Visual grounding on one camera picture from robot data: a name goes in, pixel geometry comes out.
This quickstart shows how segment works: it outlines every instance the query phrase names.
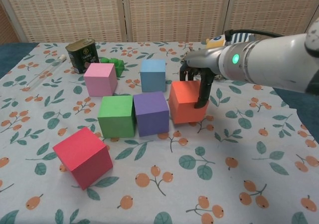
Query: purple cube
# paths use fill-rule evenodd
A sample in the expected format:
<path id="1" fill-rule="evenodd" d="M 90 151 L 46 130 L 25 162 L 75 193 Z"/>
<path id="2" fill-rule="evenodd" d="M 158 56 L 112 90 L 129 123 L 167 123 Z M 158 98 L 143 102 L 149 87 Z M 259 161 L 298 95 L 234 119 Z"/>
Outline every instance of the purple cube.
<path id="1" fill-rule="evenodd" d="M 140 137 L 168 132 L 169 111 L 163 92 L 134 95 Z"/>

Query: floral tablecloth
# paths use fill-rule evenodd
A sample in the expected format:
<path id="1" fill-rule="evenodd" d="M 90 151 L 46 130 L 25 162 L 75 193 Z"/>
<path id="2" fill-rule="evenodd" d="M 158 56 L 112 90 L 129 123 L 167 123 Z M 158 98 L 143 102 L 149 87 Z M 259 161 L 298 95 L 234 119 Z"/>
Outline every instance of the floral tablecloth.
<path id="1" fill-rule="evenodd" d="M 50 72 L 66 45 L 40 43 L 0 80 L 0 224 L 318 223 L 318 143 L 272 88 L 215 81 L 201 122 L 104 139 L 83 75 L 69 59 Z M 141 93 L 142 60 L 165 59 L 167 99 L 189 47 L 205 45 L 97 43 L 125 62 L 115 95 Z M 52 147 L 85 126 L 114 168 L 82 191 Z"/>

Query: wooden block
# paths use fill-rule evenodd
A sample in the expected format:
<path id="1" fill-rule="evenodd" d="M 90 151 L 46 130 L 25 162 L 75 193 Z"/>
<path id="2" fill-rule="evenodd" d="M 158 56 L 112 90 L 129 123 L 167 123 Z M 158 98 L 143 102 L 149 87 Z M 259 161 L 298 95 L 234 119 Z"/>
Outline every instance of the wooden block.
<path id="1" fill-rule="evenodd" d="M 175 124 L 201 121 L 208 103 L 195 109 L 198 100 L 200 81 L 174 81 L 171 84 L 168 105 Z"/>
<path id="2" fill-rule="evenodd" d="M 140 74 L 143 92 L 166 91 L 165 60 L 144 60 Z"/>
<path id="3" fill-rule="evenodd" d="M 98 121 L 105 138 L 134 137 L 133 96 L 103 97 Z"/>
<path id="4" fill-rule="evenodd" d="M 106 145 L 88 128 L 66 138 L 53 150 L 83 190 L 113 167 Z"/>
<path id="5" fill-rule="evenodd" d="M 134 107 L 141 137 L 169 131 L 169 110 L 162 92 L 134 95 Z"/>
<path id="6" fill-rule="evenodd" d="M 125 68 L 124 61 L 120 59 L 116 59 L 116 58 L 109 59 L 109 58 L 103 57 L 101 59 L 101 63 L 113 63 L 115 66 L 115 72 L 117 77 L 121 76 Z"/>
<path id="7" fill-rule="evenodd" d="M 118 84 L 114 64 L 91 63 L 84 74 L 90 96 L 112 96 Z"/>

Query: black cable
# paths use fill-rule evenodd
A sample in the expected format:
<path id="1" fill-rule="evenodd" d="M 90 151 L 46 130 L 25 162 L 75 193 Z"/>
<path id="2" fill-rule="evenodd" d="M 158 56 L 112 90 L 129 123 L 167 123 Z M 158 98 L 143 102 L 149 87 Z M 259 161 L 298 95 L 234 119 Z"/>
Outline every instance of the black cable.
<path id="1" fill-rule="evenodd" d="M 269 32 L 269 31 L 261 31 L 256 29 L 238 29 L 238 30 L 227 30 L 225 31 L 225 40 L 231 41 L 232 35 L 235 33 L 252 33 L 252 34 L 258 34 L 258 35 L 264 35 L 269 37 L 281 37 L 283 35 Z"/>

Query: green indicator light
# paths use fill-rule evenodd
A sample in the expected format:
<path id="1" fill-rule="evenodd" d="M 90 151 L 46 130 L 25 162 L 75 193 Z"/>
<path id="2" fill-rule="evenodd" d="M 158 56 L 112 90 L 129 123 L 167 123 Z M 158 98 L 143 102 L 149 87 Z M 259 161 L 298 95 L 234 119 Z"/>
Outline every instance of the green indicator light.
<path id="1" fill-rule="evenodd" d="M 235 54 L 235 55 L 233 56 L 233 63 L 234 63 L 234 64 L 237 64 L 238 61 L 239 61 L 239 55 L 238 55 L 238 54 Z"/>

